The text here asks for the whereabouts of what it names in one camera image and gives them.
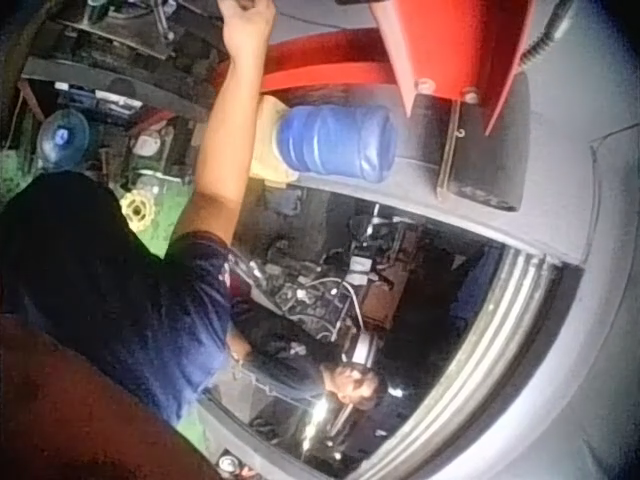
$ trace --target blue fan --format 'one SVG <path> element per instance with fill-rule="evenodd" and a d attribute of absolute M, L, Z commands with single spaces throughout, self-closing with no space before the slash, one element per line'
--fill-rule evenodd
<path fill-rule="evenodd" d="M 91 131 L 81 113 L 58 110 L 47 118 L 38 133 L 38 157 L 49 172 L 79 170 L 89 147 Z"/>

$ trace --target yellow object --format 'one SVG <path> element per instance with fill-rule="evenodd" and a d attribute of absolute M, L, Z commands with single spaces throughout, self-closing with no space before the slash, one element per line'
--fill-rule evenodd
<path fill-rule="evenodd" d="M 120 208 L 134 232 L 141 232 L 151 225 L 156 213 L 153 197 L 143 190 L 132 190 L 125 194 L 120 200 Z"/>
<path fill-rule="evenodd" d="M 298 172 L 284 163 L 275 147 L 276 128 L 288 111 L 289 107 L 275 97 L 264 95 L 260 99 L 250 175 L 273 187 L 285 188 L 298 178 Z"/>

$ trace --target red machine part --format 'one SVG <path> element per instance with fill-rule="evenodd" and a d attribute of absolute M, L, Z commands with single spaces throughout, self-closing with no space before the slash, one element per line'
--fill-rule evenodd
<path fill-rule="evenodd" d="M 481 103 L 489 133 L 517 71 L 532 0 L 388 0 L 371 11 L 407 113 L 418 93 Z"/>
<path fill-rule="evenodd" d="M 214 86 L 227 72 L 216 71 Z M 299 37 L 272 45 L 265 63 L 264 92 L 333 84 L 396 83 L 380 33 L 375 28 Z"/>
<path fill-rule="evenodd" d="M 342 30 L 272 45 L 263 91 L 397 83 L 407 114 L 418 93 L 480 103 L 488 134 L 517 72 L 533 0 L 387 0 L 372 3 L 371 10 L 379 30 Z M 227 68 L 217 70 L 214 86 Z"/>

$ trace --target hand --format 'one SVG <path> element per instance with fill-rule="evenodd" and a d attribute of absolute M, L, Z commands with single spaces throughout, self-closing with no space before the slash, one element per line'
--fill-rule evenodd
<path fill-rule="evenodd" d="M 262 68 L 276 12 L 273 0 L 218 0 L 218 5 L 231 59 Z"/>

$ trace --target light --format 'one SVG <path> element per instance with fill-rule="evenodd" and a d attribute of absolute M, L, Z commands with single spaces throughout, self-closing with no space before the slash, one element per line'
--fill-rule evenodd
<path fill-rule="evenodd" d="M 320 423 L 327 416 L 327 412 L 329 411 L 329 402 L 327 402 L 326 398 L 322 398 L 318 401 L 313 407 L 313 411 L 311 412 L 311 420 L 304 428 L 304 432 L 302 433 L 302 453 L 305 453 L 311 447 L 311 440 L 316 435 L 318 431 L 318 427 Z"/>
<path fill-rule="evenodd" d="M 329 411 L 329 403 L 326 398 L 322 398 L 316 406 L 313 407 L 313 413 L 311 414 L 311 423 L 317 425 L 324 417 L 327 416 L 327 412 Z"/>
<path fill-rule="evenodd" d="M 404 395 L 402 390 L 400 390 L 399 388 L 389 387 L 387 391 L 389 392 L 389 395 L 396 398 L 402 398 L 402 396 Z"/>

